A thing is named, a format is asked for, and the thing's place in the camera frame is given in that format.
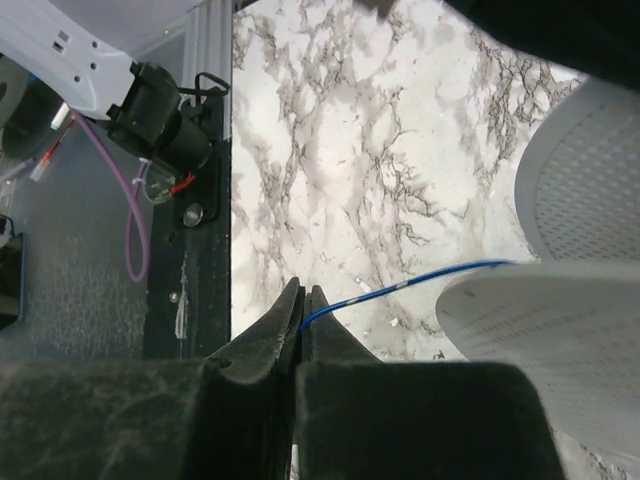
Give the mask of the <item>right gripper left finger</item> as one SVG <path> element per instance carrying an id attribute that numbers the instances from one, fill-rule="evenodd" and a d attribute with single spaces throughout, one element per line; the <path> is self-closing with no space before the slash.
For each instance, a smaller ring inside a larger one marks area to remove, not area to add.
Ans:
<path id="1" fill-rule="evenodd" d="M 285 479 L 305 290 L 204 359 L 1 370 L 5 479 Z"/>

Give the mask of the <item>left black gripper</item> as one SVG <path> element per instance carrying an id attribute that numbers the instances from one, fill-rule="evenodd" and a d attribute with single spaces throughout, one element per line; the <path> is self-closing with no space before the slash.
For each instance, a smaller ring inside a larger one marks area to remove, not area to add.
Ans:
<path id="1" fill-rule="evenodd" d="M 637 1 L 450 1 L 495 40 L 602 80 L 639 78 Z"/>

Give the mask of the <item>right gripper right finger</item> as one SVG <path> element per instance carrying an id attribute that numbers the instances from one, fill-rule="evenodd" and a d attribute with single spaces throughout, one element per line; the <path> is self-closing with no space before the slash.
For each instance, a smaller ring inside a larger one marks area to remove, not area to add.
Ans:
<path id="1" fill-rule="evenodd" d="M 333 315 L 299 337 L 304 479 L 561 479 L 529 378 L 500 362 L 377 359 Z"/>

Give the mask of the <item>grey plastic cable spool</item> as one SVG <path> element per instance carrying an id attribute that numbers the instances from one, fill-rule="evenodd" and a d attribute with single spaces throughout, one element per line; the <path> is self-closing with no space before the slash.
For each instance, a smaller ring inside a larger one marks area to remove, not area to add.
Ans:
<path id="1" fill-rule="evenodd" d="M 589 79 L 543 122 L 515 179 L 538 261 L 474 272 L 436 303 L 468 359 L 518 366 L 575 440 L 639 456 L 639 96 Z"/>

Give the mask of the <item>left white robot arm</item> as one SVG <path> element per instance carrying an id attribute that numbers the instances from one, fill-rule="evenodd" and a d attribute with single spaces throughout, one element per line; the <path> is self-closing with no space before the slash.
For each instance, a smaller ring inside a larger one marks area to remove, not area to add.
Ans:
<path id="1" fill-rule="evenodd" d="M 448 7 L 515 50 L 636 90 L 636 1 L 450 1 Z M 49 1 L 1 4 L 1 51 L 73 110 L 102 123 L 130 153 L 180 172 L 211 162 L 216 139 L 179 105 L 164 69 L 135 61 Z"/>

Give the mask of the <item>black mounting base bar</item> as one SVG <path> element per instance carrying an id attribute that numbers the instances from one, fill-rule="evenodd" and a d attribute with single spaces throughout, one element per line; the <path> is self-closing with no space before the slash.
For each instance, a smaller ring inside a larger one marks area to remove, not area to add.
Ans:
<path id="1" fill-rule="evenodd" d="M 145 360 L 205 357 L 231 336 L 231 85 L 201 72 L 186 94 L 181 111 L 213 151 L 153 210 Z"/>

